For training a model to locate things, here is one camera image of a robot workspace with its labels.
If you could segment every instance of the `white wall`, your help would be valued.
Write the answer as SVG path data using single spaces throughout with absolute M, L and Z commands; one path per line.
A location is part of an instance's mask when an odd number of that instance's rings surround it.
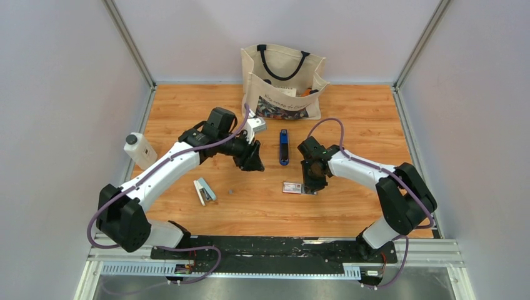
M 454 0 L 402 90 L 477 299 L 528 299 L 530 2 Z
M 2 1 L 0 41 L 0 299 L 72 299 L 148 87 L 101 1 Z
M 393 82 L 438 0 L 116 0 L 156 81 L 241 81 L 240 48 L 328 58 L 332 82 Z

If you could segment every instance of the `canvas tote bag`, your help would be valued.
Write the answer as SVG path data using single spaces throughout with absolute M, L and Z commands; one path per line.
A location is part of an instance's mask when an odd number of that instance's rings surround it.
M 261 44 L 241 49 L 241 59 L 243 112 L 244 104 L 248 103 L 252 116 L 288 120 L 320 119 L 318 98 L 329 85 L 321 77 L 325 57 L 283 46 Z

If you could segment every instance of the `black bottle cap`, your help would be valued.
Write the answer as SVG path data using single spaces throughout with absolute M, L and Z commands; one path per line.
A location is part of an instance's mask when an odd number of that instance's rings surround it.
M 138 138 L 137 138 L 134 134 L 129 134 L 129 135 L 125 138 L 125 141 L 126 141 L 129 145 L 134 145 L 134 144 L 136 144 L 136 142 L 138 142 Z

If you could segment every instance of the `gray floor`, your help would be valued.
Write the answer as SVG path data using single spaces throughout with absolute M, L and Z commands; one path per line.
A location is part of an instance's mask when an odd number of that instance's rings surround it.
M 386 281 L 395 274 L 388 268 Z M 161 277 L 102 276 L 99 285 L 113 292 L 128 292 L 164 282 Z M 406 269 L 396 283 L 378 291 L 361 288 L 357 281 L 309 279 L 228 279 L 207 278 L 183 286 L 160 286 L 132 296 L 113 296 L 98 288 L 94 299 L 218 299 L 218 300 L 283 300 L 283 299 L 429 299 L 452 300 L 453 289 L 445 268 Z

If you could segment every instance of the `wooden table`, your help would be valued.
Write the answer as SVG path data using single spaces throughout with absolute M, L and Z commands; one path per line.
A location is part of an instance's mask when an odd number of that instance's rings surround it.
M 216 106 L 241 120 L 241 85 L 158 86 L 145 136 L 161 156 L 184 130 L 206 120 Z M 389 86 L 330 86 L 320 99 L 322 118 L 337 117 L 346 128 L 344 147 L 384 164 L 410 162 L 403 130 Z M 234 236 L 355 237 L 381 216 L 377 195 L 343 178 L 328 179 L 317 196 L 282 193 L 284 181 L 301 183 L 301 154 L 296 147 L 317 121 L 267 120 L 260 132 L 264 172 L 242 172 L 231 157 L 218 154 L 175 182 L 147 213 L 173 220 L 192 234 Z M 289 130 L 288 166 L 278 162 L 281 129 Z M 325 122 L 313 136 L 323 145 L 338 144 L 340 127 Z M 133 176 L 141 170 L 136 166 Z M 193 180 L 203 177 L 217 195 L 202 206 Z M 430 230 L 411 237 L 431 238 Z

